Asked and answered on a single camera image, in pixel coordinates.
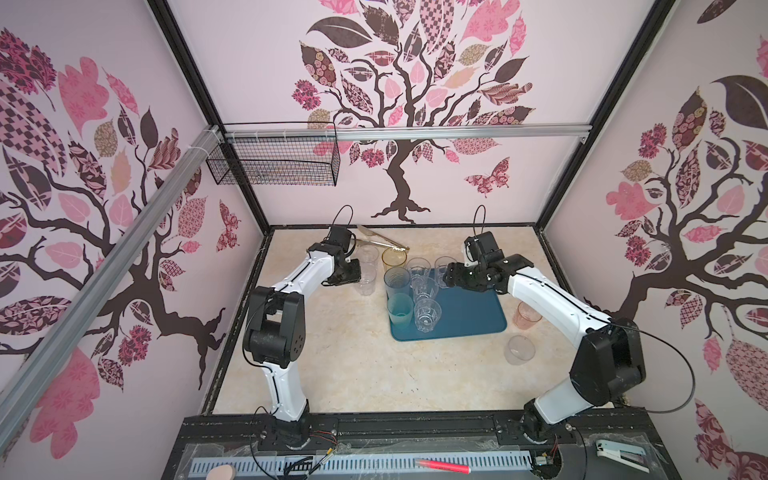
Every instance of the aluminum rail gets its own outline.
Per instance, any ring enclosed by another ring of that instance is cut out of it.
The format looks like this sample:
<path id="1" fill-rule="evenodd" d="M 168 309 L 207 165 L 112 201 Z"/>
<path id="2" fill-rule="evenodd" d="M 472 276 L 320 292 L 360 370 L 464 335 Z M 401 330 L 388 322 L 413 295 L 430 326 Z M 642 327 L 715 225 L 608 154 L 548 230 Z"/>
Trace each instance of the aluminum rail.
<path id="1" fill-rule="evenodd" d="M 163 186 L 74 296 L 64 315 L 0 394 L 0 451 L 5 449 L 40 397 L 51 385 L 85 331 L 125 277 L 136 256 L 170 211 L 197 168 L 219 143 L 218 127 L 208 126 L 187 149 Z"/>
<path id="2" fill-rule="evenodd" d="M 336 129 L 339 141 L 415 140 L 436 138 L 502 137 L 586 137 L 589 124 L 471 125 L 466 127 L 388 127 Z M 332 130 L 294 128 L 289 130 L 234 130 L 227 139 L 331 136 Z"/>

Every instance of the blue tray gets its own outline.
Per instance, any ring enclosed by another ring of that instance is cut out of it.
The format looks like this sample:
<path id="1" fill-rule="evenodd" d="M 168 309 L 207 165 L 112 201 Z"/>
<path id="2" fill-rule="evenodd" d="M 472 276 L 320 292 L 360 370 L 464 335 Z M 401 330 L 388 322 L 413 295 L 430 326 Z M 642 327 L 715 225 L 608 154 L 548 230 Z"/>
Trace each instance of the blue tray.
<path id="1" fill-rule="evenodd" d="M 442 316 L 433 331 L 419 332 L 413 319 L 403 327 L 394 327 L 390 322 L 392 338 L 410 342 L 499 333 L 507 328 L 507 317 L 494 290 L 480 293 L 458 287 L 441 288 L 436 300 L 442 308 Z"/>

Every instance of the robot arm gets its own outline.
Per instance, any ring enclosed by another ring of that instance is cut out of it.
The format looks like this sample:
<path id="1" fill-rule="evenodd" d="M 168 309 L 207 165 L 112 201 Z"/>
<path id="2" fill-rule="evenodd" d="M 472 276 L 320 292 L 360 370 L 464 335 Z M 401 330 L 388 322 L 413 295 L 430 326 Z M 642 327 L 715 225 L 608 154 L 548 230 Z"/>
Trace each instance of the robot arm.
<path id="1" fill-rule="evenodd" d="M 640 334 L 552 283 L 520 255 L 504 257 L 493 234 L 464 243 L 465 263 L 452 263 L 445 283 L 468 290 L 510 293 L 555 325 L 578 349 L 570 375 L 525 405 L 523 429 L 534 442 L 545 440 L 559 422 L 600 406 L 645 380 Z"/>

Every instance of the metal tongs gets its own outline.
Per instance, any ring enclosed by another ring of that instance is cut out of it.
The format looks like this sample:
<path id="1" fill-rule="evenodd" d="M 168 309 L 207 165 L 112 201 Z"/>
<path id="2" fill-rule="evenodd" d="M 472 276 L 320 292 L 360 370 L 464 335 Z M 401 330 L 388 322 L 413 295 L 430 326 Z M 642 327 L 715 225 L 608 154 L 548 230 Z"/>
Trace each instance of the metal tongs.
<path id="1" fill-rule="evenodd" d="M 364 235 L 367 235 L 369 237 L 379 237 L 386 240 L 389 243 L 376 242 L 374 240 L 355 239 L 356 243 L 361 243 L 366 245 L 376 245 L 377 247 L 391 248 L 393 250 L 401 250 L 403 252 L 407 252 L 408 250 L 410 250 L 410 248 L 406 247 L 405 245 L 397 243 L 391 238 L 384 237 L 382 234 L 376 233 L 373 230 L 369 229 L 368 227 L 364 227 L 363 225 L 358 225 L 357 230 L 360 230 Z"/>

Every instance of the black enclosure frame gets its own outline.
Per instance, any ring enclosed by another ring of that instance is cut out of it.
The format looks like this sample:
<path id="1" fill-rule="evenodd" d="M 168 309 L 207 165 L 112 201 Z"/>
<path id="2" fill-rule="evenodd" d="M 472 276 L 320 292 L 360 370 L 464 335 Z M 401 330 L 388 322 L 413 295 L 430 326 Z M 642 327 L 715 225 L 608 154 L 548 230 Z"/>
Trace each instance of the black enclosure frame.
<path id="1" fill-rule="evenodd" d="M 567 291 L 571 292 L 563 271 L 552 251 L 545 234 L 545 228 L 554 216 L 558 205 L 563 200 L 568 188 L 575 179 L 581 165 L 586 160 L 595 141 L 603 131 L 608 119 L 613 113 L 621 95 L 626 90 L 633 78 L 635 71 L 642 62 L 644 56 L 662 29 L 667 16 L 672 10 L 676 0 L 655 0 L 645 18 L 637 36 L 635 37 L 628 53 L 624 57 L 616 75 L 608 90 L 603 96 L 598 109 L 591 119 L 592 129 L 586 141 L 577 146 L 571 158 L 566 164 L 562 175 L 558 179 L 555 188 L 551 192 L 547 202 L 535 223 L 489 223 L 487 227 L 532 227 L 543 248 L 557 281 Z M 222 135 L 226 134 L 227 126 L 222 122 L 216 109 L 213 98 L 208 91 L 200 70 L 197 68 L 190 49 L 184 40 L 178 23 L 170 9 L 167 0 L 147 0 L 157 23 L 163 32 L 171 51 L 176 58 L 192 93 L 200 106 L 201 111 L 209 124 L 219 127 Z M 233 170 L 242 170 L 237 154 L 234 151 L 227 152 L 228 158 L 236 159 L 230 164 Z M 248 439 L 253 431 L 250 424 L 251 415 L 213 415 L 214 405 L 218 398 L 223 383 L 224 375 L 229 366 L 233 353 L 237 349 L 237 334 L 243 325 L 247 294 L 256 286 L 259 274 L 270 247 L 275 230 L 280 229 L 307 229 L 327 228 L 329 225 L 270 225 L 253 188 L 249 184 L 241 184 L 240 189 L 251 209 L 264 237 L 257 254 L 253 269 L 247 280 L 243 298 L 240 300 L 233 325 L 227 335 L 221 358 L 218 362 L 211 386 L 207 393 L 202 415 L 190 417 L 184 420 L 174 449 L 170 454 L 163 479 L 171 479 L 180 461 L 184 446 L 194 442 L 227 442 Z M 394 224 L 376 225 L 378 228 L 435 228 L 435 227 L 471 227 L 471 223 L 441 223 L 441 224 Z M 532 445 L 525 440 L 513 439 L 510 435 L 500 431 L 500 425 L 509 419 L 520 418 L 522 411 L 494 411 L 494 412 L 417 412 L 417 413 L 345 413 L 345 414 L 310 414 L 312 421 L 317 425 L 333 424 L 340 439 L 405 439 L 405 438 L 434 438 L 446 436 L 480 436 L 497 435 L 501 445 L 525 445 L 531 449 Z M 257 415 L 255 425 L 261 429 L 266 426 L 270 418 L 267 415 Z M 669 459 L 666 449 L 659 438 L 656 429 L 648 415 L 633 409 L 587 410 L 576 415 L 569 421 L 579 428 L 583 435 L 594 432 L 644 432 L 657 447 L 660 454 Z M 572 435 L 563 434 L 561 442 L 575 443 Z M 679 479 L 674 465 L 664 464 L 664 470 L 670 479 Z"/>

